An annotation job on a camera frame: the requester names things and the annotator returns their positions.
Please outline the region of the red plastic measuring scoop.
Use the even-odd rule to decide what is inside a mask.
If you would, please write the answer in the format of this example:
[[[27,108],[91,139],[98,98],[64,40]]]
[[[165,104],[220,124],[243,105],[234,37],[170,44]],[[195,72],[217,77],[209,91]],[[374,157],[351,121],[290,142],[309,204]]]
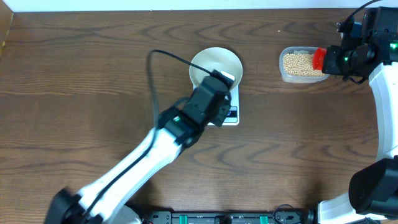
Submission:
[[[324,63],[324,58],[327,53],[327,49],[324,48],[317,48],[314,55],[313,55],[313,60],[312,60],[312,67],[314,70],[322,70],[323,69],[323,63]]]

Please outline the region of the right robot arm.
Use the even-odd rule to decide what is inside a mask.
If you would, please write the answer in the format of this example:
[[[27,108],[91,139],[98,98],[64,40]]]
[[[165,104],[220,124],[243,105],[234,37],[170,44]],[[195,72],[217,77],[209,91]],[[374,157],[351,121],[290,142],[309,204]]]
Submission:
[[[338,24],[340,45],[317,49],[313,69],[360,85],[369,82],[378,126],[376,162],[355,173],[347,193],[318,204],[318,223],[397,219],[397,8],[365,4],[362,22]]]

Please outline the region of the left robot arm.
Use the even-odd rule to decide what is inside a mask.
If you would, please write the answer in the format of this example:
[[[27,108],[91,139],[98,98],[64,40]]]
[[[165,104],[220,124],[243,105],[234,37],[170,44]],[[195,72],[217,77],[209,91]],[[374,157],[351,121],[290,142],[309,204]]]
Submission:
[[[213,70],[194,89],[182,109],[173,105],[156,119],[146,138],[98,180],[72,195],[59,191],[46,223],[111,223],[124,204],[159,170],[192,147],[206,126],[221,126],[231,107],[235,78]]]

